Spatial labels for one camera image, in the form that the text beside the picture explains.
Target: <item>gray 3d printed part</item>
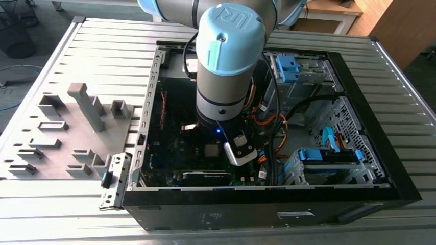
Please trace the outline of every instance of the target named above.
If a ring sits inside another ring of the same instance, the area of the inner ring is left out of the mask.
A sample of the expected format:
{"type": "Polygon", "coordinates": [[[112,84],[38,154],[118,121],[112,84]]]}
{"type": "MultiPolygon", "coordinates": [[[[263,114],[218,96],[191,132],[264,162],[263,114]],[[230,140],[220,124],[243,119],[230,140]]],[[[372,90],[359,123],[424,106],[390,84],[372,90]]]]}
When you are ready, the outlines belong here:
{"type": "Polygon", "coordinates": [[[84,177],[88,177],[92,174],[92,170],[86,164],[67,165],[66,171],[75,178],[84,178],[84,177]]]}
{"type": "Polygon", "coordinates": [[[64,131],[68,129],[68,124],[64,121],[44,121],[39,124],[42,131],[64,131]]]}
{"type": "Polygon", "coordinates": [[[71,83],[68,88],[68,95],[75,98],[79,104],[83,115],[86,116],[94,130],[102,132],[104,129],[99,110],[92,105],[91,98],[87,94],[87,85],[84,83],[71,83]]]}
{"type": "Polygon", "coordinates": [[[46,116],[60,116],[58,108],[66,106],[58,95],[47,94],[39,102],[39,108],[46,116]]]}
{"type": "Polygon", "coordinates": [[[106,173],[107,166],[108,166],[108,162],[104,162],[100,156],[95,154],[95,158],[92,160],[92,168],[95,169],[95,171],[99,173],[100,176],[103,176],[103,174],[106,173]]]}
{"type": "Polygon", "coordinates": [[[34,175],[36,172],[36,167],[31,164],[23,162],[22,164],[11,164],[8,167],[8,172],[14,175],[34,175]]]}
{"type": "Polygon", "coordinates": [[[38,148],[23,148],[19,149],[16,155],[23,160],[40,160],[44,157],[44,153],[38,148]]]}
{"type": "Polygon", "coordinates": [[[74,149],[71,155],[76,158],[78,162],[92,163],[96,154],[91,149],[74,149]]]}
{"type": "Polygon", "coordinates": [[[115,119],[128,119],[131,112],[124,101],[115,100],[111,105],[111,112],[115,119]]]}
{"type": "Polygon", "coordinates": [[[59,148],[62,145],[62,142],[59,139],[30,139],[28,146],[31,147],[40,147],[40,148],[59,148]]]}
{"type": "Polygon", "coordinates": [[[98,110],[99,116],[104,115],[104,108],[100,103],[99,97],[98,96],[90,96],[92,105],[95,106],[95,109],[98,110]]]}

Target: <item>cable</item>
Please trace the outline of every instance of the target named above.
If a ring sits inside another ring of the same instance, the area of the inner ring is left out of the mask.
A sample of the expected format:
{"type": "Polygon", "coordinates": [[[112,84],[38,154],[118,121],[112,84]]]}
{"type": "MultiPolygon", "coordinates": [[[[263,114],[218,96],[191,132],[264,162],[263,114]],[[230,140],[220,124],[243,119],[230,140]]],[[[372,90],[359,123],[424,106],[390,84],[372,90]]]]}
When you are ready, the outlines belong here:
{"type": "Polygon", "coordinates": [[[163,128],[164,128],[164,118],[166,118],[166,105],[167,105],[164,92],[162,92],[162,97],[163,97],[163,112],[162,112],[162,121],[160,121],[159,124],[160,124],[160,129],[163,130],[163,128]]]}
{"type": "MultiPolygon", "coordinates": [[[[275,94],[276,94],[276,110],[278,110],[278,115],[280,115],[280,98],[279,98],[279,86],[278,86],[278,80],[276,80],[276,77],[274,75],[274,70],[271,68],[271,64],[267,60],[267,57],[266,57],[266,54],[262,53],[262,57],[267,63],[267,67],[268,67],[268,71],[270,71],[270,74],[271,74],[271,82],[274,83],[274,86],[275,86],[275,94]]],[[[275,129],[276,127],[279,127],[280,125],[280,117],[276,116],[275,117],[275,123],[274,123],[274,126],[272,126],[272,129],[275,129]]],[[[268,165],[271,166],[271,174],[270,174],[270,183],[271,185],[276,185],[276,172],[278,172],[278,167],[276,167],[276,159],[275,159],[275,152],[274,152],[274,149],[272,149],[272,142],[274,142],[274,136],[275,136],[275,130],[271,131],[271,134],[270,134],[270,140],[268,140],[268,145],[266,146],[267,149],[266,149],[266,157],[267,157],[267,161],[268,161],[268,165]]]]}
{"type": "Polygon", "coordinates": [[[30,67],[35,67],[35,68],[43,69],[43,68],[42,68],[40,66],[38,66],[38,65],[12,65],[12,66],[8,66],[8,67],[6,67],[6,68],[2,68],[0,71],[8,70],[8,69],[15,68],[15,67],[24,67],[24,68],[27,68],[28,70],[34,71],[36,74],[40,74],[40,72],[36,71],[36,70],[30,69],[30,67]]]}
{"type": "Polygon", "coordinates": [[[243,110],[247,110],[247,109],[251,107],[251,105],[252,105],[252,103],[254,103],[254,99],[255,99],[255,93],[256,93],[256,84],[255,84],[255,79],[254,79],[254,77],[252,77],[252,88],[251,88],[251,94],[250,94],[250,96],[248,96],[248,100],[247,100],[247,102],[246,102],[246,104],[244,104],[244,106],[243,106],[243,110]]]}
{"type": "Polygon", "coordinates": [[[196,34],[192,36],[192,38],[190,39],[190,41],[186,43],[184,45],[184,49],[183,49],[183,69],[184,69],[184,73],[188,76],[188,78],[191,79],[196,79],[198,78],[198,74],[195,72],[190,72],[188,71],[188,64],[186,62],[186,52],[188,50],[188,47],[191,45],[191,43],[194,42],[194,40],[198,38],[199,32],[196,32],[196,34]]]}
{"type": "MultiPolygon", "coordinates": [[[[30,67],[35,67],[35,68],[43,69],[40,66],[36,66],[36,65],[12,65],[12,66],[8,66],[8,67],[2,68],[0,71],[8,70],[8,69],[11,69],[11,68],[16,68],[16,67],[27,68],[27,69],[30,69],[31,71],[34,71],[36,74],[40,74],[40,72],[36,71],[36,70],[32,70],[30,67]]],[[[7,111],[7,110],[10,110],[10,109],[18,107],[20,104],[22,104],[22,103],[19,103],[19,104],[16,104],[15,106],[11,106],[11,107],[8,107],[8,108],[0,109],[0,111],[7,111]]]]}
{"type": "Polygon", "coordinates": [[[18,107],[20,104],[22,104],[22,103],[19,103],[19,104],[16,104],[15,106],[11,106],[11,107],[8,107],[8,108],[6,108],[6,109],[0,109],[0,111],[7,111],[7,110],[10,110],[10,109],[18,107]]]}

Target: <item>black cable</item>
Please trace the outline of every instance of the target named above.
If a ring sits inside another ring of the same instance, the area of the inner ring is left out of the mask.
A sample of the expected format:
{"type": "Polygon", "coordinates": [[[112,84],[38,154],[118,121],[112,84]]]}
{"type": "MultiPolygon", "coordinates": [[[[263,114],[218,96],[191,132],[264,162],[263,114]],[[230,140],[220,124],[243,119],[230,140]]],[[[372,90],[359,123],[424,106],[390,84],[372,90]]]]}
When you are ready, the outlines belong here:
{"type": "Polygon", "coordinates": [[[192,38],[190,39],[190,41],[186,43],[184,49],[183,49],[183,69],[184,69],[186,75],[191,79],[196,79],[198,78],[198,74],[195,72],[190,72],[188,71],[188,64],[186,62],[186,51],[188,50],[188,47],[192,44],[194,40],[196,40],[198,35],[199,35],[199,32],[196,32],[196,34],[192,36],[192,38]]]}
{"type": "MultiPolygon", "coordinates": [[[[271,74],[271,82],[274,83],[274,87],[275,87],[275,95],[276,95],[276,111],[278,111],[278,116],[275,118],[275,122],[274,122],[274,126],[272,129],[275,129],[275,127],[280,126],[282,123],[282,118],[279,117],[280,115],[280,98],[279,98],[279,86],[278,86],[278,79],[274,75],[274,70],[271,68],[271,64],[267,60],[266,54],[262,53],[262,57],[267,63],[268,66],[268,70],[270,70],[270,74],[271,74]]],[[[270,139],[268,139],[268,145],[267,145],[267,150],[266,150],[266,157],[267,157],[267,162],[268,162],[268,167],[271,169],[270,172],[270,177],[271,177],[271,185],[276,185],[276,175],[278,175],[278,167],[276,167],[276,159],[275,159],[275,153],[274,153],[274,149],[272,149],[272,142],[274,142],[274,136],[275,136],[275,132],[271,131],[270,134],[270,139]]]]}
{"type": "Polygon", "coordinates": [[[291,119],[291,117],[294,116],[294,114],[298,112],[298,110],[311,104],[314,101],[334,101],[336,100],[340,96],[344,96],[344,94],[342,93],[336,93],[336,94],[327,94],[327,95],[318,95],[310,98],[306,98],[303,100],[300,100],[300,102],[292,107],[292,109],[288,111],[286,118],[287,120],[291,119]]]}

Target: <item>blue latch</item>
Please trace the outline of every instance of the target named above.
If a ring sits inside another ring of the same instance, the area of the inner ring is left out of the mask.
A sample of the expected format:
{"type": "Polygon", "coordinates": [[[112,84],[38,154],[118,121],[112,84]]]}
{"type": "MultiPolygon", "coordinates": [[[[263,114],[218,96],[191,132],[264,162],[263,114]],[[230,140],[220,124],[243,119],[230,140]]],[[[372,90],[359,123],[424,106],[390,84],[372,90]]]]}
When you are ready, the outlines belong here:
{"type": "Polygon", "coordinates": [[[286,83],[295,83],[300,76],[300,65],[292,55],[278,55],[278,67],[286,83]]]}
{"type": "Polygon", "coordinates": [[[363,155],[362,150],[355,150],[355,153],[356,153],[356,157],[358,157],[359,161],[362,162],[363,159],[366,158],[364,155],[363,155]]]}
{"type": "Polygon", "coordinates": [[[322,151],[319,149],[302,149],[299,156],[302,161],[323,161],[322,151]]]}

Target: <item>white table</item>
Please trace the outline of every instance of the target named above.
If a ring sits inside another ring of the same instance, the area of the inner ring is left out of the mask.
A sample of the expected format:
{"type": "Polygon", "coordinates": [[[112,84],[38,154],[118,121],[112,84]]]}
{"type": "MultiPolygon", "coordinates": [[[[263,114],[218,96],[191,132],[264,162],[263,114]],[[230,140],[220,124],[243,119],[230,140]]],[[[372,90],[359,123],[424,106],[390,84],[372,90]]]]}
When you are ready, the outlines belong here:
{"type": "MultiPolygon", "coordinates": [[[[147,86],[155,43],[158,40],[187,42],[195,31],[172,23],[92,18],[84,23],[72,23],[0,137],[0,152],[14,143],[11,135],[20,132],[23,121],[38,110],[39,96],[56,85],[54,82],[62,84],[75,79],[86,82],[94,88],[91,95],[104,94],[102,99],[106,100],[122,97],[138,106],[135,114],[140,114],[146,95],[139,95],[138,91],[147,86]]],[[[290,31],[275,31],[267,47],[342,53],[420,191],[422,201],[343,226],[146,232],[126,211],[99,211],[102,189],[96,180],[3,180],[0,242],[434,244],[436,116],[383,47],[366,37],[290,31]]],[[[132,121],[132,130],[138,122],[132,121]]],[[[126,144],[135,140],[136,134],[131,133],[126,144]]]]}

